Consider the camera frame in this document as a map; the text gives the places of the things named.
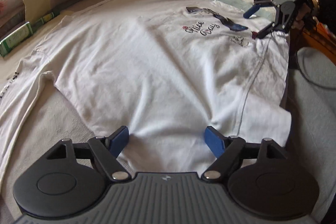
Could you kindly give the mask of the person right hand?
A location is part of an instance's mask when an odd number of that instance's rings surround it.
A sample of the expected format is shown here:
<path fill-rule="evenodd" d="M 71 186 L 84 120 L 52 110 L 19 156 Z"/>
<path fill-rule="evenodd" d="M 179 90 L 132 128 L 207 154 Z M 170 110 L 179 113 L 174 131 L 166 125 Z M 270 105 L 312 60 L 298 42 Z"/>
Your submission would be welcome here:
<path fill-rule="evenodd" d="M 297 17 L 295 18 L 295 21 L 293 22 L 292 29 L 298 29 L 301 30 L 304 28 L 305 23 L 303 21 L 303 18 L 307 15 L 314 15 L 315 14 L 315 5 L 311 9 L 307 4 L 303 4 L 302 7 L 300 8 Z"/>

